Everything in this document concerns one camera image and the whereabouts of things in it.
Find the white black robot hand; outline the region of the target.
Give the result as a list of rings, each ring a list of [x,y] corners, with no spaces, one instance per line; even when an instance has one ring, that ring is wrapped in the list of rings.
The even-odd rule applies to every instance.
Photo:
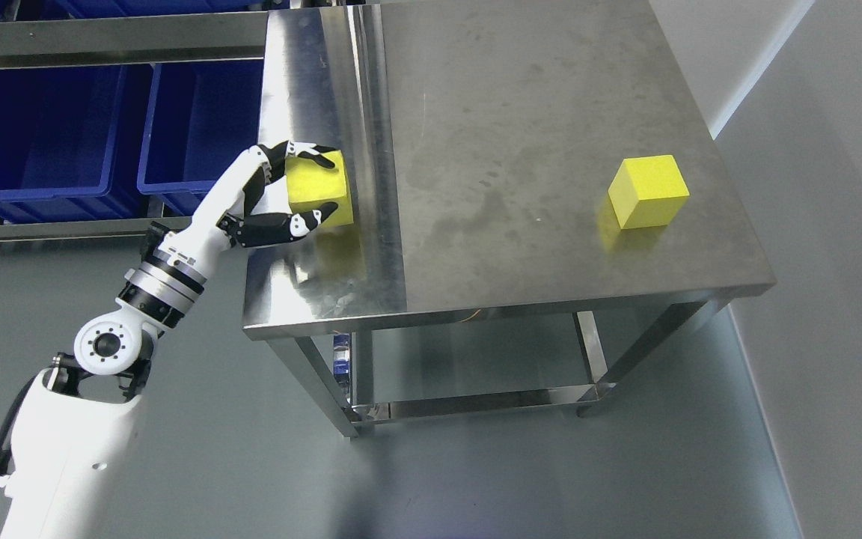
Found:
[[[253,144],[226,167],[192,214],[191,224],[164,236],[158,249],[185,261],[205,259],[233,248],[293,243],[309,235],[338,211],[326,201],[314,209],[292,208],[285,165],[288,160],[334,171],[333,147],[285,141],[273,147]]]

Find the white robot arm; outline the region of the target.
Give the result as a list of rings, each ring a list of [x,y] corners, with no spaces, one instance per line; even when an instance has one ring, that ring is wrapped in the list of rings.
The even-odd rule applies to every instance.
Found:
[[[164,334],[201,297],[232,242],[215,225],[153,224],[116,309],[86,322],[19,390],[0,425],[2,538],[92,538],[137,443]]]

